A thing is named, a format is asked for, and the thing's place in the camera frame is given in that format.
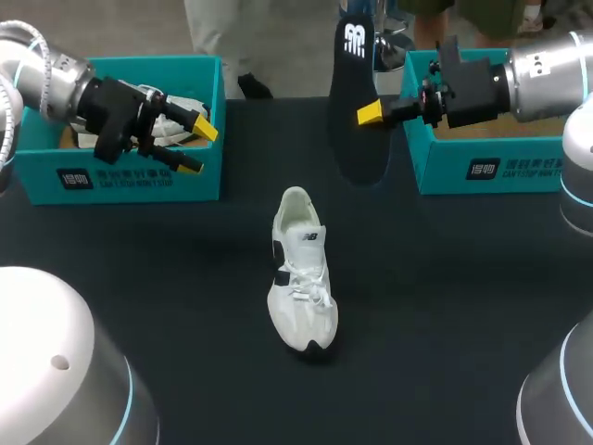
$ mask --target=white sneaker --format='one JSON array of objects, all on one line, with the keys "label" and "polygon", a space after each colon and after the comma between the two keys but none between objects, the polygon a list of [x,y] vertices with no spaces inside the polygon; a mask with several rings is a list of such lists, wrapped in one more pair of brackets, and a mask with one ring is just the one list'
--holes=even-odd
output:
[{"label": "white sneaker", "polygon": [[302,188],[284,192],[272,243],[276,273],[268,309],[278,334],[294,350],[326,350],[337,329],[337,305],[325,261],[325,227]]},{"label": "white sneaker", "polygon": [[[150,85],[138,85],[134,86],[129,83],[127,85],[133,86],[134,88],[142,91],[143,93],[147,93],[150,90],[159,91],[154,86]],[[176,95],[169,96],[170,102],[180,107],[186,109],[194,109],[198,111],[202,116],[209,120],[209,113],[208,109],[204,106],[204,104],[198,100],[190,99],[188,97],[178,97]],[[76,133],[75,137],[77,137],[76,145],[78,148],[95,148],[96,140],[98,136],[96,134],[92,134],[86,131],[84,128],[84,120],[79,122],[73,122],[71,124],[72,130]],[[193,133],[187,132],[182,125],[177,123],[176,121],[170,121],[169,119],[165,118],[163,114],[158,116],[157,120],[155,121],[155,126],[152,130],[152,135],[155,136],[155,145],[157,146],[180,146],[185,144],[189,141],[197,139]],[[135,137],[132,137],[132,142],[137,143]]]}]

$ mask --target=black insole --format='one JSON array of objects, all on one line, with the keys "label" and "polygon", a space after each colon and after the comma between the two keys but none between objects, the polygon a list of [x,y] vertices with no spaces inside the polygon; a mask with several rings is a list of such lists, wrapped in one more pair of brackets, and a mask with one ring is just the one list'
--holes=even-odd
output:
[{"label": "black insole", "polygon": [[335,31],[328,132],[340,171],[356,185],[381,181],[389,161],[390,133],[357,122],[358,109],[379,97],[372,79],[373,50],[371,16],[344,16]]}]

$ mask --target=teal cardboard box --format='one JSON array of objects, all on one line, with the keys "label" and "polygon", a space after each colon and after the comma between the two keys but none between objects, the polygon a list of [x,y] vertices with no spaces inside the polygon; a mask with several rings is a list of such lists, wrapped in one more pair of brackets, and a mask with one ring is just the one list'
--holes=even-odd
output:
[{"label": "teal cardboard box", "polygon": [[[506,50],[462,50],[463,60],[489,57],[502,63]],[[418,95],[419,85],[428,74],[436,51],[409,52],[404,67],[402,96]],[[434,130],[424,125],[422,118],[404,123],[418,189],[423,195],[555,192],[560,189],[562,167],[561,128],[564,119],[557,119],[555,135],[537,137],[473,137],[479,134],[463,129],[451,129],[451,134],[465,132],[463,138],[442,138],[449,131],[445,121]],[[540,125],[549,130],[549,122],[519,125],[511,115],[488,124],[519,130]]]},{"label": "teal cardboard box", "polygon": [[91,59],[98,77],[148,84],[170,95],[192,97],[211,106],[215,142],[179,146],[201,160],[200,174],[172,172],[167,166],[124,153],[115,165],[92,149],[58,148],[65,125],[27,110],[20,129],[15,170],[33,205],[205,201],[219,198],[225,98],[221,61],[206,56],[115,57]]}]

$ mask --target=new balance logo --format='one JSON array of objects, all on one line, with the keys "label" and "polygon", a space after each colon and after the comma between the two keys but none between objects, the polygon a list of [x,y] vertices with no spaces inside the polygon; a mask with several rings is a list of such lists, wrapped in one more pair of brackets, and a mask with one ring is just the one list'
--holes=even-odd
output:
[{"label": "new balance logo", "polygon": [[344,30],[344,51],[364,58],[364,27],[348,23]]}]

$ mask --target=table surface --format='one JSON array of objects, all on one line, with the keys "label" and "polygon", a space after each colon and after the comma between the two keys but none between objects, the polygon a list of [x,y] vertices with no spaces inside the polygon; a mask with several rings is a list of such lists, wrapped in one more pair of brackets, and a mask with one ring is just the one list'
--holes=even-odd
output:
[{"label": "table surface", "polygon": [[[84,296],[150,387],[163,445],[515,444],[524,378],[593,307],[593,241],[554,194],[419,196],[400,130],[384,180],[350,185],[326,107],[229,103],[220,202],[34,208],[16,185],[0,266]],[[287,353],[266,306],[291,185],[328,227],[340,351],[325,365]]]}]

